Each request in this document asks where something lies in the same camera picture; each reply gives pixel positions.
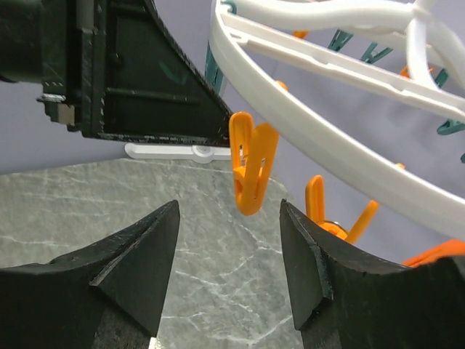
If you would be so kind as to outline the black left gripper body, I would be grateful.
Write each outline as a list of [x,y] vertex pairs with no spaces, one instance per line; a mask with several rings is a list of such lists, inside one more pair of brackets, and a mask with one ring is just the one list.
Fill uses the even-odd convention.
[[1,80],[40,84],[53,122],[101,135],[105,2],[2,1]]

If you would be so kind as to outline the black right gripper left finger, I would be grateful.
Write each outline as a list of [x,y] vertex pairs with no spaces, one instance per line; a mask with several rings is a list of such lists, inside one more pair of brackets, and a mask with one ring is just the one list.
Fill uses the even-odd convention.
[[1,270],[3,348],[147,348],[157,335],[179,233],[170,201],[45,264]]

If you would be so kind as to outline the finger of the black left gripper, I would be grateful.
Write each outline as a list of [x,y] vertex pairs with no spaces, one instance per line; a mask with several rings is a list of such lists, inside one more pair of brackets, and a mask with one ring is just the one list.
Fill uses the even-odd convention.
[[105,48],[105,137],[228,145],[230,109],[171,36],[152,1],[109,1]]

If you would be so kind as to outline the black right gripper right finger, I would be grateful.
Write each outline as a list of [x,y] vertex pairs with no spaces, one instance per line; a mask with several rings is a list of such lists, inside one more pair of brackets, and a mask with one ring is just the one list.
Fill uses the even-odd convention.
[[462,348],[464,258],[409,268],[323,230],[288,201],[280,235],[305,348]]

